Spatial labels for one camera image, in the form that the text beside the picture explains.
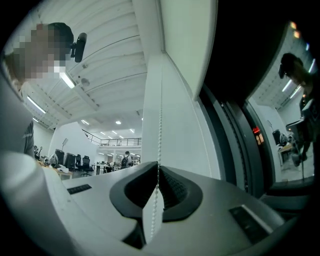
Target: table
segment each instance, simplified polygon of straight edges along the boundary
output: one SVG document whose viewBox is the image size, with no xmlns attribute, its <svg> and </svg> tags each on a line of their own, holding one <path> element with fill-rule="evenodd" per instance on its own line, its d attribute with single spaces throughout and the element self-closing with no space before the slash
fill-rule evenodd
<svg viewBox="0 0 320 256">
<path fill-rule="evenodd" d="M 278 155 L 279 155 L 279 160 L 280 160 L 280 166 L 284 165 L 284 158 L 283 158 L 283 153 L 287 153 L 289 151 L 291 151 L 291 149 L 293 148 L 293 146 L 289 143 L 288 145 L 285 145 L 283 148 L 281 148 L 280 150 L 278 150 Z"/>
<path fill-rule="evenodd" d="M 59 175 L 60 179 L 61 179 L 61 177 L 64 175 L 64 176 L 69 176 L 69 180 L 70 180 L 70 179 L 72 179 L 72 177 L 73 177 L 73 175 L 74 175 L 74 173 L 73 173 L 72 171 L 69 171 L 68 173 L 65 173 L 65 172 L 63 172 L 63 171 L 59 171 L 59 170 L 56 169 L 56 168 L 53 168 L 53 167 L 49 167 L 49 166 L 47 166 L 47 165 L 44 165 L 44 163 L 41 162 L 41 161 L 39 161 L 39 160 L 37 160 L 37 162 L 42 166 L 43 169 L 46 169 L 46 170 L 47 170 L 47 169 L 54 170 L 54 171 Z"/>
</svg>

